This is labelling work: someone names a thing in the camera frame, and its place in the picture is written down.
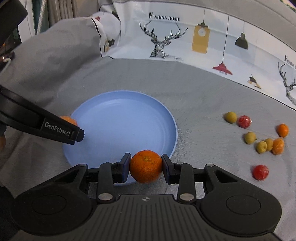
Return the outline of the person left hand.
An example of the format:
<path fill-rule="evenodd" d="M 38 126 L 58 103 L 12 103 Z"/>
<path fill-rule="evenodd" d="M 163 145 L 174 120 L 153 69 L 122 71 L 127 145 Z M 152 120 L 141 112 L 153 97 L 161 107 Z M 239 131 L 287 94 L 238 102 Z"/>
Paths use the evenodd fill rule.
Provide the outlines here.
<path fill-rule="evenodd" d="M 0 136 L 0 152 L 4 150 L 5 146 L 6 146 L 6 137 L 4 134 L 2 134 Z"/>

